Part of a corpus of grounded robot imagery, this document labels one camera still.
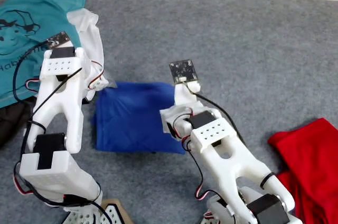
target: teal t-shirt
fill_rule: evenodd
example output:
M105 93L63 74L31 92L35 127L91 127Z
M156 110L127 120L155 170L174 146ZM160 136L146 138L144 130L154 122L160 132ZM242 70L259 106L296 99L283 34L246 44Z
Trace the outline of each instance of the teal t-shirt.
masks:
M67 12L83 8L85 1L6 0L0 6L0 107L16 102L13 73L25 51L61 31L66 31L75 47L81 46L75 27L67 20ZM35 94L26 89L25 81L39 77L45 49L34 50L20 66L16 89L21 99Z

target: circuit board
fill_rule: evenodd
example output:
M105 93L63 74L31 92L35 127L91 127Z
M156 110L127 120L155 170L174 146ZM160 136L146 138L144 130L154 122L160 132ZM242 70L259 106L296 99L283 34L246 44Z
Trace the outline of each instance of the circuit board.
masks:
M56 34L52 36L51 38L48 38L47 41L48 41L48 48L54 49L55 47L58 47L59 45L62 45L70 41L70 38L66 34L65 31L62 31L59 34Z
M175 84L198 80L191 59L171 62L169 66Z

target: blue cloth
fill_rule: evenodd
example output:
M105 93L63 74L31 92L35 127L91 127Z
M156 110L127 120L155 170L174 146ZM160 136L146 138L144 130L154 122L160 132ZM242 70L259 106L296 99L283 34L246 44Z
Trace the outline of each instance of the blue cloth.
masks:
M0 107L15 102L13 73L26 50L61 31L66 31L75 46L81 46L67 12L82 8L85 1L6 0L0 6ZM36 49L20 66L16 87L21 99L34 95L24 84L29 78L39 77L43 53L44 49Z
M163 133L159 110L174 105L166 83L117 82L99 92L96 149L110 152L184 153L181 143Z

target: black fabric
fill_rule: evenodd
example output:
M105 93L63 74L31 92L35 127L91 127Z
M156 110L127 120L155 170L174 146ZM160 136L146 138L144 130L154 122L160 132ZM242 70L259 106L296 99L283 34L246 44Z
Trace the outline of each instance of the black fabric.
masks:
M30 97L26 101L34 104L36 98ZM0 109L0 147L15 135L29 117L30 108L20 102Z

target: cartoon print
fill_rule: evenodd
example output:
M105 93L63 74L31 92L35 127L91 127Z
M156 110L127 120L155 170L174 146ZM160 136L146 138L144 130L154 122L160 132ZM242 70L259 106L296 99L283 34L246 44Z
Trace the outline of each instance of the cartoon print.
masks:
M40 25L34 23L29 12L10 10L0 15L0 55L11 54L30 42Z

